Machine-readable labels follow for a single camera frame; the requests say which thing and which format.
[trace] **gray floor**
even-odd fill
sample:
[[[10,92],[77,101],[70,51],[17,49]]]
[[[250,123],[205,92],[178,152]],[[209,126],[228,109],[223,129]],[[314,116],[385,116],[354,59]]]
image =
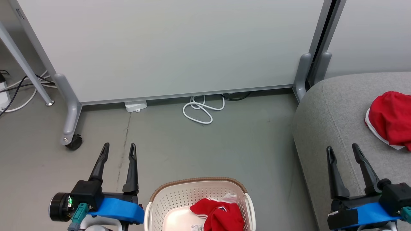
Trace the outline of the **gray floor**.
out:
[[[1,58],[0,69],[11,70],[14,80],[24,75],[11,57]],[[33,69],[43,72],[41,64]],[[46,107],[37,94],[25,108],[0,117],[2,230],[66,230],[68,223],[48,217],[49,201],[56,192],[70,192],[78,180],[87,179],[105,142],[110,143],[106,192],[121,191],[127,152],[134,142],[139,199],[144,206],[164,183],[226,176],[249,190],[258,230],[316,230],[290,131],[297,103],[289,91],[260,92],[227,102],[224,110],[211,112],[210,125],[183,116],[188,98],[149,102],[140,113],[127,113],[122,104],[85,107],[77,129],[84,143],[72,152],[59,144],[67,111],[63,99],[57,90],[47,90],[55,105]],[[19,93],[15,105],[32,91]],[[209,105],[221,104],[219,97],[211,98]],[[199,111],[187,111],[206,119]],[[130,230],[143,230],[143,226]]]

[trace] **basket handle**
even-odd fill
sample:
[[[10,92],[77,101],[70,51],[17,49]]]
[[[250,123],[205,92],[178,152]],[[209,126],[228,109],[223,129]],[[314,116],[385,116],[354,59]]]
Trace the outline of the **basket handle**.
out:
[[[152,202],[149,202],[147,207],[145,208],[144,214],[144,231],[150,231],[149,227],[151,228],[151,207]]]
[[[251,228],[251,231],[255,231],[256,230],[256,213],[254,212],[253,201],[251,200],[251,197],[248,195],[248,193],[245,193],[244,196],[245,196],[245,201],[247,202],[247,205],[248,205],[248,212],[249,212],[248,215],[251,217],[251,221],[249,221],[250,228]]]

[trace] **caster wheel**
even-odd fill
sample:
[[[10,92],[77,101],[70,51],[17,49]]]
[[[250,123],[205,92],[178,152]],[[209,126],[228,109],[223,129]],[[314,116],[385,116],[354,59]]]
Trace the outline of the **caster wheel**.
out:
[[[65,145],[68,149],[74,151],[77,150],[83,143],[83,138],[79,134],[74,134],[72,141]]]

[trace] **teal connector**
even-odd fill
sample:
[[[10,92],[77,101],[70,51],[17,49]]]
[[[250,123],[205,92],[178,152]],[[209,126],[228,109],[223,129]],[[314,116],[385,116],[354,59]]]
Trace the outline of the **teal connector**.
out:
[[[411,224],[411,207],[404,207],[400,211],[401,217]]]
[[[77,207],[76,212],[74,213],[72,217],[72,222],[69,225],[68,231],[79,231],[80,229],[80,224],[85,218],[85,216],[88,213],[88,204],[86,203],[80,203],[80,205]]]

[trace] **brown basket rim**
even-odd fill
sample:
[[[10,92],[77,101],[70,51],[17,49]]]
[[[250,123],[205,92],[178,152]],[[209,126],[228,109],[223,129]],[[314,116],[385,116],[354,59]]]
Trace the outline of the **brown basket rim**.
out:
[[[242,183],[240,183],[238,180],[233,179],[233,178],[228,178],[228,177],[199,177],[199,178],[190,178],[190,179],[185,179],[185,180],[177,180],[173,182],[169,182],[166,184],[163,184],[162,186],[158,187],[154,193],[151,195],[150,202],[154,201],[155,196],[164,188],[173,186],[173,185],[181,185],[185,183],[191,183],[191,182],[201,182],[201,181],[229,181],[234,184],[236,184],[238,187],[241,188],[241,190],[244,193],[247,193],[247,189],[244,187]]]

